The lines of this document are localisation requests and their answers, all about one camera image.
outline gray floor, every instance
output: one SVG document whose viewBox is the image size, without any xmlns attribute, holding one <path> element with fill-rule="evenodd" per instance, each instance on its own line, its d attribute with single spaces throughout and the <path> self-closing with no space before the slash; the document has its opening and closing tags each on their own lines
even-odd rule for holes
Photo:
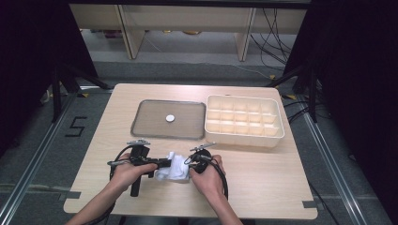
<svg viewBox="0 0 398 225">
<path fill-rule="evenodd" d="M 167 34 L 162 31 L 149 31 L 145 34 L 138 57 L 132 61 L 127 57 L 122 39 L 105 38 L 101 32 L 91 33 L 88 30 L 84 30 L 82 35 L 99 76 L 109 84 L 136 81 L 262 86 L 269 82 L 270 75 L 276 77 L 282 75 L 281 71 L 264 66 L 266 63 L 270 67 L 281 68 L 282 64 L 270 56 L 262 57 L 253 41 L 246 61 L 239 62 L 232 34 L 201 33 L 189 36 L 177 31 Z M 254 37 L 258 41 L 262 40 L 259 35 Z M 286 45 L 292 46 L 295 36 L 281 36 L 281 40 Z M 197 71 L 203 73 L 201 79 L 197 78 Z M 281 95 L 293 94 L 291 86 L 294 81 L 292 79 L 278 87 Z M 81 85 L 90 85 L 90 83 L 81 81 Z M 71 217 L 63 211 L 65 195 L 79 170 L 85 150 L 90 144 L 110 95 L 109 92 L 94 91 L 90 92 L 88 97 L 63 97 L 64 101 L 67 101 L 67 98 L 73 100 L 50 143 L 45 158 L 39 163 L 29 189 L 16 212 L 13 212 L 14 217 L 10 224 L 63 224 Z M 284 98 L 283 104 L 295 101 Z M 24 133 L 20 135 L 20 145 L 8 150 L 0 159 L 2 205 L 26 173 L 25 169 L 30 159 L 40 148 L 42 139 L 51 127 L 52 109 L 51 101 L 38 108 L 30 123 L 26 125 Z M 285 107 L 285 110 L 287 116 L 291 116 L 301 108 L 299 104 L 295 104 Z M 319 106 L 316 112 L 319 130 L 367 224 L 391 224 L 360 167 L 348 157 L 349 149 L 333 120 L 329 118 L 327 108 Z M 76 132 L 69 128 L 76 116 L 86 117 L 79 122 L 84 126 L 84 132 L 79 138 L 67 138 L 67 134 Z M 257 225 L 334 224 L 326 207 L 340 224 L 360 224 L 350 216 L 344 196 L 333 180 L 328 163 L 319 150 L 319 144 L 314 139 L 309 123 L 311 124 L 311 120 L 308 117 L 301 116 L 291 124 L 291 128 L 308 180 L 325 202 L 323 204 L 314 192 L 315 201 L 318 203 L 318 218 L 311 221 L 258 219 Z M 108 224 L 117 224 L 118 220 L 119 216 L 111 216 Z"/>
</svg>

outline human hand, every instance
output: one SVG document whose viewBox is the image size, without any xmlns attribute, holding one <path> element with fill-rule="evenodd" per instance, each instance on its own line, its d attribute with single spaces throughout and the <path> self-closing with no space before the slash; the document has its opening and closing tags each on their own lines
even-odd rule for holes
<svg viewBox="0 0 398 225">
<path fill-rule="evenodd" d="M 212 157 L 212 161 L 218 164 L 225 174 L 222 166 L 222 157 L 215 155 Z M 208 165 L 202 173 L 197 173 L 193 168 L 190 168 L 190 175 L 196 188 L 207 198 L 211 198 L 214 195 L 223 195 L 222 180 L 213 166 Z"/>
<path fill-rule="evenodd" d="M 126 153 L 120 157 L 120 160 L 130 157 L 130 153 Z M 134 166 L 130 163 L 118 165 L 115 169 L 114 176 L 111 182 L 118 187 L 126 190 L 138 177 L 147 172 L 155 171 L 158 166 L 155 163 L 150 163 L 142 166 Z"/>
</svg>

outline plastic compartment tray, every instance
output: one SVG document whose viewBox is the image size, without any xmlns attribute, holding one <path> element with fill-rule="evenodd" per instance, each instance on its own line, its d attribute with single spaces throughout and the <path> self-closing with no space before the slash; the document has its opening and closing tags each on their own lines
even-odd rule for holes
<svg viewBox="0 0 398 225">
<path fill-rule="evenodd" d="M 270 98 L 209 96 L 208 142 L 274 147 L 284 136 L 278 102 Z"/>
</svg>

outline crumpled white tissue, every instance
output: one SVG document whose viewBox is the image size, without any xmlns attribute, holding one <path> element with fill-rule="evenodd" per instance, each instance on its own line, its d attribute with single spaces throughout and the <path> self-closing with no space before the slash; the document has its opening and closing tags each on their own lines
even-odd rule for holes
<svg viewBox="0 0 398 225">
<path fill-rule="evenodd" d="M 155 178 L 158 180 L 188 180 L 189 167 L 184 164 L 186 160 L 181 155 L 176 155 L 175 152 L 170 152 L 168 159 L 172 160 L 170 167 L 163 167 L 155 172 Z"/>
</svg>

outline electrical wire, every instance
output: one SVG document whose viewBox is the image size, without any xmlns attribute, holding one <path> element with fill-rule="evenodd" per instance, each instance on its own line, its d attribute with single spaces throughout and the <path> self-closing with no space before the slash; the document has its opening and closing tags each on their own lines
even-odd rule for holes
<svg viewBox="0 0 398 225">
<path fill-rule="evenodd" d="M 224 192 L 225 198 L 228 200 L 228 184 L 226 182 L 225 174 L 222 172 L 219 162 L 214 158 L 212 160 L 215 160 L 216 163 L 212 162 L 211 160 L 208 160 L 207 162 L 208 162 L 208 164 L 212 165 L 216 169 L 217 173 L 219 174 L 220 178 L 222 179 L 223 192 Z"/>
</svg>

